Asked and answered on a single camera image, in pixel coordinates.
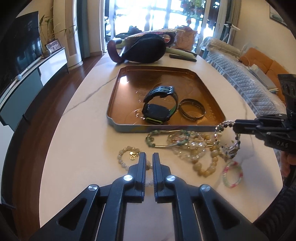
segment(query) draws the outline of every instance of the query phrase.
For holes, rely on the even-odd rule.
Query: bangle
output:
[[[235,140],[236,142],[232,145],[232,146],[228,146],[228,145],[220,145],[220,140],[219,137],[222,135],[221,132],[224,131],[224,128],[227,127],[232,127],[235,124],[235,121],[232,120],[227,120],[224,121],[222,123],[220,123],[219,125],[216,126],[215,131],[214,131],[214,138],[215,138],[215,143],[218,146],[218,151],[220,151],[220,149],[224,149],[225,153],[222,153],[220,151],[220,156],[224,159],[232,159],[235,157],[235,155],[237,154],[237,151],[240,149],[240,134],[236,133],[235,136]]]
[[[190,103],[191,105],[193,105],[193,106],[197,107],[198,109],[200,109],[201,112],[202,112],[201,116],[195,117],[195,116],[191,116],[191,115],[187,114],[182,108],[182,104],[184,104],[184,103]],[[188,119],[190,121],[197,121],[197,120],[202,119],[205,116],[205,108],[204,108],[204,106],[202,105],[202,103],[200,103],[200,102],[198,102],[197,100],[194,100],[194,99],[181,100],[181,102],[179,104],[179,111],[180,111],[180,113],[181,113],[181,115],[183,117],[185,117],[186,119]]]
[[[227,180],[227,172],[229,171],[229,168],[233,166],[235,168],[237,168],[239,170],[239,179],[236,181],[236,183],[229,183],[229,181]],[[243,172],[242,172],[242,167],[240,166],[240,164],[236,161],[230,161],[226,167],[224,168],[223,170],[223,177],[222,177],[222,180],[223,180],[223,183],[226,187],[228,188],[234,188],[236,186],[238,186],[240,184],[240,182],[242,181],[242,177],[243,177]]]

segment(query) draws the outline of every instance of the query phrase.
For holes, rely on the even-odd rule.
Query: wooden floor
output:
[[[40,228],[39,192],[47,151],[61,116],[75,91],[102,56],[89,57],[83,65],[63,73],[32,117],[21,142],[13,182],[13,212],[21,240]]]

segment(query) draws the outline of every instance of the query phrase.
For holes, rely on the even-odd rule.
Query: orange cushion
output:
[[[266,75],[272,80],[272,82],[279,89],[277,92],[277,96],[281,99],[281,101],[286,104],[285,96],[281,90],[281,85],[279,83],[278,74],[288,74],[289,72],[285,70],[283,66],[281,66],[278,62],[273,61],[270,69],[267,71]]]
[[[272,59],[254,48],[249,48],[249,50],[241,56],[239,60],[246,66],[256,64],[265,74],[273,62]]]

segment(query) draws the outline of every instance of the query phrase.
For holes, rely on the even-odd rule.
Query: bracelet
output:
[[[128,146],[126,148],[123,148],[122,150],[119,151],[119,154],[117,156],[118,159],[118,163],[121,165],[122,168],[124,168],[125,170],[128,171],[129,166],[127,166],[123,161],[122,161],[122,155],[126,152],[126,151],[130,151],[130,156],[131,156],[131,160],[135,160],[136,156],[138,156],[140,154],[140,150],[138,148],[135,147],[131,147]],[[150,161],[146,161],[146,169],[152,169],[152,165],[150,164]]]
[[[235,168],[237,168],[238,170],[239,170],[239,179],[237,180],[237,182],[236,183],[233,183],[233,184],[231,184],[231,183],[229,183],[229,181],[227,180],[227,172],[229,171],[229,168],[231,167],[231,166],[233,166],[233,167],[235,167]],[[242,172],[242,167],[241,167],[241,165],[238,163],[238,162],[236,162],[236,161],[230,161],[227,165],[226,165],[226,167],[224,168],[224,170],[223,170],[223,177],[222,177],[222,180],[223,180],[223,183],[224,183],[224,185],[226,186],[226,187],[228,187],[228,188],[234,188],[234,187],[236,187],[236,186],[238,186],[239,184],[240,184],[240,182],[242,181],[242,177],[243,177],[243,172]]]
[[[154,141],[154,135],[159,135],[159,134],[169,134],[169,133],[182,133],[184,134],[184,139],[183,140],[178,140],[170,145],[166,145],[166,146],[158,146],[154,143],[152,143]],[[185,130],[176,130],[176,131],[162,131],[162,130],[154,130],[154,131],[151,131],[148,136],[146,137],[145,139],[145,142],[146,144],[149,146],[149,147],[154,147],[154,148],[170,148],[170,147],[173,147],[173,146],[182,146],[184,145],[185,143],[188,143],[189,142],[189,132],[185,131]]]
[[[199,116],[199,117],[194,117],[194,116],[191,116],[191,115],[187,114],[182,108],[182,104],[184,104],[184,103],[190,103],[191,105],[194,105],[194,106],[198,107],[199,109],[201,109],[202,115]],[[197,100],[194,100],[194,99],[181,100],[181,102],[179,104],[179,111],[180,111],[180,113],[181,113],[181,115],[183,117],[185,117],[186,119],[188,119],[190,121],[197,121],[197,120],[202,119],[205,116],[205,108],[204,108],[204,106],[202,105],[202,103],[200,103],[200,102],[198,102]]]
[[[232,127],[235,124],[235,121],[232,120],[227,120],[219,125],[216,126],[215,131],[214,131],[214,138],[215,138],[215,143],[218,146],[218,151],[220,152],[220,156],[224,159],[232,159],[235,157],[237,154],[237,151],[240,149],[240,134],[236,133],[235,140],[236,142],[232,146],[228,146],[227,144],[225,145],[220,145],[220,140],[219,138],[221,137],[221,132],[224,131],[224,128],[227,127]]]
[[[210,135],[201,135],[198,132],[189,131],[189,142],[185,143],[181,147],[175,147],[173,149],[174,154],[178,155],[181,159],[192,163],[193,170],[197,172],[199,176],[208,177],[216,171],[218,161],[217,146],[212,142]],[[176,133],[168,136],[168,142],[176,140],[182,140],[184,134]],[[207,169],[202,168],[202,164],[199,159],[205,155],[205,148],[210,148],[212,163]]]

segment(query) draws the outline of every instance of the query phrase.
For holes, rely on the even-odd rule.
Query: watch strap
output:
[[[172,96],[176,102],[176,105],[169,111],[169,115],[167,116],[167,121],[168,121],[178,108],[178,96],[175,92],[175,89],[173,86],[158,86],[153,90],[150,90],[144,98],[144,108],[146,108],[148,105],[148,102],[156,96],[159,96],[160,98]]]

